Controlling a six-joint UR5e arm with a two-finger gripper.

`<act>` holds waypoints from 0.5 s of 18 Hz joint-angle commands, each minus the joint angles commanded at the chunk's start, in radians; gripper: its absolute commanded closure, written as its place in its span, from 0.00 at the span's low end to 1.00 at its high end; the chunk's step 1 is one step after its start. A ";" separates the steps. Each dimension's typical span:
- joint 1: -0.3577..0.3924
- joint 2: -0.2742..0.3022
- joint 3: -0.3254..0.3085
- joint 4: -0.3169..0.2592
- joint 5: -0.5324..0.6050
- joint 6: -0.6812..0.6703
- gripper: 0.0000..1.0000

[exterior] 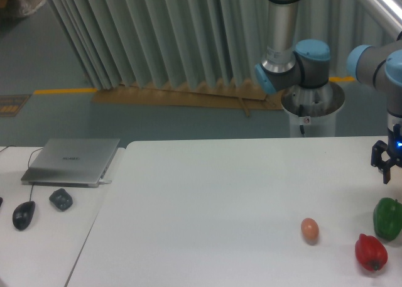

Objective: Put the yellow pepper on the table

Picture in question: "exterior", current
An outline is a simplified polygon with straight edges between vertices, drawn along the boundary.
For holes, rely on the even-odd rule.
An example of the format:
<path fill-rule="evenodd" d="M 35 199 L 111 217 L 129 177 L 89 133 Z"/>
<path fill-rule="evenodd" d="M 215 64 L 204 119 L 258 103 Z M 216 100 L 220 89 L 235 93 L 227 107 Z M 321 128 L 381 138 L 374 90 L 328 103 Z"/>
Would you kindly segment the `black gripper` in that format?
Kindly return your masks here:
<path fill-rule="evenodd" d="M 388 184 L 391 179 L 391 165 L 401 166 L 401 115 L 388 112 L 388 145 L 381 140 L 375 142 L 371 150 L 371 166 L 383 174 L 383 183 Z M 383 153 L 389 156 L 383 160 Z"/>

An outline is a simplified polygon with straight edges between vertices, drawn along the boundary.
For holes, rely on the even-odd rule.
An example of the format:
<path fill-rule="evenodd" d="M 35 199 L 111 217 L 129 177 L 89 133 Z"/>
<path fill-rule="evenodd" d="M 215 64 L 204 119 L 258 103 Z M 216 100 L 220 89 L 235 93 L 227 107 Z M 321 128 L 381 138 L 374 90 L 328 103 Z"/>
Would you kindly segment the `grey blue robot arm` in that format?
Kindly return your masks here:
<path fill-rule="evenodd" d="M 320 40 L 293 44 L 300 0 L 269 1 L 266 54 L 255 74 L 267 94 L 296 87 L 298 95 L 283 99 L 285 109 L 299 118 L 321 116 L 342 105 L 341 91 L 329 84 L 330 50 Z M 375 47 L 360 45 L 347 57 L 347 71 L 358 82 L 383 92 L 387 98 L 388 140 L 377 141 L 371 151 L 371 166 L 391 179 L 391 169 L 401 166 L 401 0 L 358 0 L 395 41 Z"/>

